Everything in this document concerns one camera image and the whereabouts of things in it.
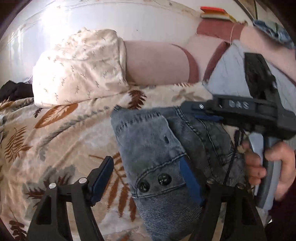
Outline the right hand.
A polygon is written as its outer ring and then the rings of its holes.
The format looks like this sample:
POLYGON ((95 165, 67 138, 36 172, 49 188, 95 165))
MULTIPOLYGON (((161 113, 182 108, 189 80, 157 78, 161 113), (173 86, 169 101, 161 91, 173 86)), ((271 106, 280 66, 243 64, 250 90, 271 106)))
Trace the right hand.
MULTIPOLYGON (((250 148, 248 141, 244 141, 242 147, 244 150, 248 181, 251 185, 259 185, 261 180, 267 176, 267 171, 261 165, 258 154, 255 154, 250 148)), ((274 194, 275 200, 280 201, 295 180, 295 152, 285 142, 279 142, 266 150, 264 157, 270 162, 281 161, 280 178, 274 194)))

